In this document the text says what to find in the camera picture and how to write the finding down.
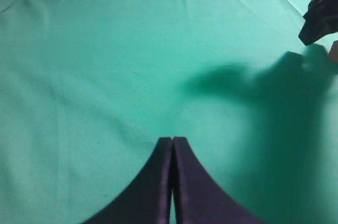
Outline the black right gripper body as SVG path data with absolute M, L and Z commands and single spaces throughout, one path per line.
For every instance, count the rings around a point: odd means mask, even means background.
M 333 34 L 337 32 L 337 0 L 311 0 L 303 16 L 303 34 Z

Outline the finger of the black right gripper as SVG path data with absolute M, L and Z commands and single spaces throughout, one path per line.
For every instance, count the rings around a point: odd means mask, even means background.
M 327 20 L 306 20 L 298 38 L 305 46 L 311 45 L 328 35 Z

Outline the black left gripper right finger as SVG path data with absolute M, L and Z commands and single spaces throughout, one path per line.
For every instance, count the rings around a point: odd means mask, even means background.
M 177 223 L 260 223 L 214 181 L 185 137 L 173 139 Z

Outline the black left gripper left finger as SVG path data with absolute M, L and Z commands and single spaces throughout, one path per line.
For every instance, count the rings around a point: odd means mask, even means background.
M 84 223 L 169 223 L 172 139 L 159 138 L 146 164 L 111 203 Z

